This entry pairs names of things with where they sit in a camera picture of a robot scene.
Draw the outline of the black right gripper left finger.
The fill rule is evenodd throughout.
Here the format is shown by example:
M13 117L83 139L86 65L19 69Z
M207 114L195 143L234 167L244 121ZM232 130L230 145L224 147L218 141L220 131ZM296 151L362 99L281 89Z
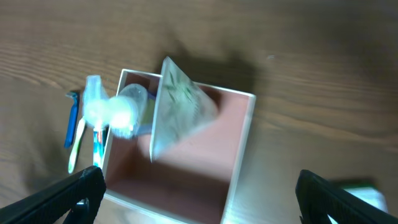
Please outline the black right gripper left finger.
M102 170L90 166L1 209L1 223L93 223L106 191Z

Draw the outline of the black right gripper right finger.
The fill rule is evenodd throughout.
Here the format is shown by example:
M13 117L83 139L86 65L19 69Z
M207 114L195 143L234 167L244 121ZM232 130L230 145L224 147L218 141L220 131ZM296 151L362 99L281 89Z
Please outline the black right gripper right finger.
M302 224L397 224L397 218L338 188L309 170L301 170L295 188Z

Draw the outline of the green white toothbrush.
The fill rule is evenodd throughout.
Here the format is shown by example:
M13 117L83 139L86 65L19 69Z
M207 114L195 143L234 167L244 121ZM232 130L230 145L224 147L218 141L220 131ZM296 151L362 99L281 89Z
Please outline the green white toothbrush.
M76 129L75 141L73 143L72 151L70 153L70 157L69 157L69 161L68 161L68 173L69 174L72 174L75 169L78 153L80 150L81 139L85 132L85 126L86 126L86 121L84 118L82 118L78 122L78 126Z

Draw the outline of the green white soap box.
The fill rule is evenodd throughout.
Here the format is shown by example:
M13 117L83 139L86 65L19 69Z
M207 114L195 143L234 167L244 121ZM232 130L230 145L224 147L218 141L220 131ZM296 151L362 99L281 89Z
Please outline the green white soap box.
M372 205L373 207L376 207L383 212L389 213L385 196L376 187L376 183L372 179L335 179L331 180L331 183Z

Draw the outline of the blue disposable razor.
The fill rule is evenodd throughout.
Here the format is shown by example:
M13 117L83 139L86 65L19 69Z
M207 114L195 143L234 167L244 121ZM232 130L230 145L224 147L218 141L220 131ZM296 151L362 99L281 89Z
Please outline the blue disposable razor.
M80 92L73 90L68 92L66 96L73 100L68 120L67 133L64 142L64 148L68 149L72 145L75 136L76 124L77 124L79 107L80 107Z

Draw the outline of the clear spray bottle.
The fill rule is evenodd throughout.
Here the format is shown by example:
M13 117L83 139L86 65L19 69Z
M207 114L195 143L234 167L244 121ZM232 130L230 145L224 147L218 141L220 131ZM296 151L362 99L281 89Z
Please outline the clear spray bottle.
M117 138L150 134L155 96L142 85L128 84L109 97L99 75L89 75L83 92L83 118L93 129L109 128Z

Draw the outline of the white cosmetic tube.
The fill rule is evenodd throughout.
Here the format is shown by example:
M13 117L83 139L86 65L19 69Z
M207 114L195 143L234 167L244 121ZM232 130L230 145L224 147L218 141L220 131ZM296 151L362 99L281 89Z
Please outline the white cosmetic tube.
M212 123L216 103L170 58L162 64L150 140L150 160Z

